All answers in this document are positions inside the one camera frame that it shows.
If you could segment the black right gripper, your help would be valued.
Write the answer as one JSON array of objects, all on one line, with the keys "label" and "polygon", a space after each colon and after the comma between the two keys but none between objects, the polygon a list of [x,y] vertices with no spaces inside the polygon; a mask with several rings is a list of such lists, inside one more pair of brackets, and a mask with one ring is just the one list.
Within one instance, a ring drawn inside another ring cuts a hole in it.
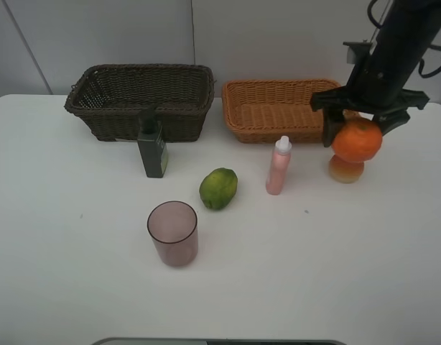
[{"label": "black right gripper", "polygon": [[330,147],[345,125],[343,109],[375,114],[373,122],[383,136],[405,125],[405,109],[423,109],[429,97],[423,91],[404,88],[419,65],[427,45],[381,42],[374,50],[369,42],[344,42],[347,61],[354,65],[345,86],[314,93],[310,105],[323,111],[322,143]]}]

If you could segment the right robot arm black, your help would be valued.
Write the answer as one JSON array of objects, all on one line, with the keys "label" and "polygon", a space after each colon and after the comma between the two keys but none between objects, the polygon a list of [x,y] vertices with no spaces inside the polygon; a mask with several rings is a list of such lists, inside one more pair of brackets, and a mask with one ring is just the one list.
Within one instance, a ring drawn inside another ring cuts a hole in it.
[{"label": "right robot arm black", "polygon": [[441,73],[441,66],[424,73],[428,49],[441,52],[433,39],[441,30],[441,1],[394,1],[383,23],[373,17],[376,42],[347,42],[347,61],[353,69],[345,86],[314,93],[313,111],[323,112],[322,143],[329,147],[345,124],[345,110],[372,115],[382,134],[406,124],[408,108],[422,110],[429,97],[405,89],[414,71],[422,78]]}]

